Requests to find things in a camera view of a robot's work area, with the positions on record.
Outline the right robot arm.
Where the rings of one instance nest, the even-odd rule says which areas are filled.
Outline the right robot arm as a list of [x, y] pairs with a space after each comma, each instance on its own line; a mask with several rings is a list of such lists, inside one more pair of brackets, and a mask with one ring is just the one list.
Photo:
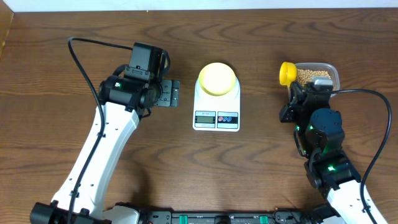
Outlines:
[[330, 108], [335, 93], [329, 84], [292, 82], [289, 102], [281, 109], [282, 123], [295, 123], [294, 139], [305, 157], [306, 176], [325, 199], [303, 214], [306, 223], [385, 223], [360, 175], [343, 150], [345, 132], [339, 111]]

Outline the yellow measuring scoop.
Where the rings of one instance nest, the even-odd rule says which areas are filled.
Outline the yellow measuring scoop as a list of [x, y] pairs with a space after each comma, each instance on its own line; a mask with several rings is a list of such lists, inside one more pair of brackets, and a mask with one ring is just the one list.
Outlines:
[[297, 67], [292, 62], [283, 62], [279, 70], [279, 83], [289, 87], [297, 79]]

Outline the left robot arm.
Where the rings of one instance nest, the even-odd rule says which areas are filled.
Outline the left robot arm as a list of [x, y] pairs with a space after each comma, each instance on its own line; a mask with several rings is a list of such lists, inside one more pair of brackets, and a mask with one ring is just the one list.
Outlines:
[[90, 133], [66, 181], [49, 204], [37, 202], [31, 223], [139, 223], [126, 203], [104, 209], [109, 181], [127, 140], [155, 106], [176, 107], [180, 83], [166, 80], [166, 50], [136, 42], [130, 62], [92, 89], [97, 107]]

